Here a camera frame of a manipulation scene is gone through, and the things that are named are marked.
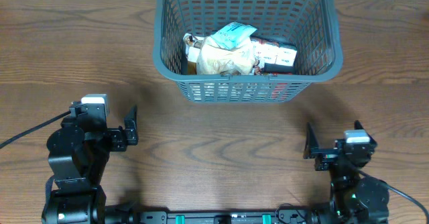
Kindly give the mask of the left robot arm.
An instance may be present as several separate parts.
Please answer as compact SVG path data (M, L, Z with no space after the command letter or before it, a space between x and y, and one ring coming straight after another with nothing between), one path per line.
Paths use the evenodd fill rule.
M60 129L47 140L53 175L46 183L42 223L138 223L130 205L106 205L101 179L111 152L135 146L137 107L133 106L116 128L107 125L106 94L85 95L74 101Z

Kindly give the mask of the Kleenex tissue multipack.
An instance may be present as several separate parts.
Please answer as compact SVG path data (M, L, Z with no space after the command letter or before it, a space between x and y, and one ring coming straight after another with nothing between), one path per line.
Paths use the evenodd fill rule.
M295 46L260 38L250 38L255 58L265 64L293 66L298 53Z

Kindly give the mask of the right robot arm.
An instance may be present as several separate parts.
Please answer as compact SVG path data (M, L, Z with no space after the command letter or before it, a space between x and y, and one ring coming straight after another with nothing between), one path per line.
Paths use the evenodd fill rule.
M310 123L307 124L303 158L314 160L316 171L330 174L330 200L306 214L307 223L387 223L389 192L374 177L359 171L371 161L377 142L359 121L346 130L332 148L321 148Z

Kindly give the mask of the brown snack pouch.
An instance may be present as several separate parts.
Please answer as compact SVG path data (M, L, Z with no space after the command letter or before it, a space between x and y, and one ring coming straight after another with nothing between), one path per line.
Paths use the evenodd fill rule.
M204 37L186 33L183 37L183 41L188 47L201 48Z
M199 48L194 48L191 47L188 51L188 70L187 70L187 74L197 74L196 72L196 61L198 58L198 55L200 53L200 49ZM259 65L259 61L257 60L257 62L254 64L255 68L256 66ZM221 75L240 75L240 74L221 74Z

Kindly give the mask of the mint toilet tissue wipes pack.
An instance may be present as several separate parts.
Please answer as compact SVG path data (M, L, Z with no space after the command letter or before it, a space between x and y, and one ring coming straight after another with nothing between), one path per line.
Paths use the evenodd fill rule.
M224 26L211 38L223 49L231 50L236 48L242 41L249 38L257 31L256 27L239 22L231 22Z

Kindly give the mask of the orange pasta packet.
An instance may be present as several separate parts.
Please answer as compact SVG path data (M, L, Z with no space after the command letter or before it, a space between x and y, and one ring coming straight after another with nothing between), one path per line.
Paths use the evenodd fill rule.
M287 98L287 83L190 83L195 101L274 101Z

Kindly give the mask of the beige paper bag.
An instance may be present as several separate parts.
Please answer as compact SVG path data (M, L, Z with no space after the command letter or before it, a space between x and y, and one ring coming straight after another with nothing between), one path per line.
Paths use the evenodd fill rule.
M196 61L197 74L240 74L251 73L257 62L250 38L237 48L222 49L212 37L206 37Z

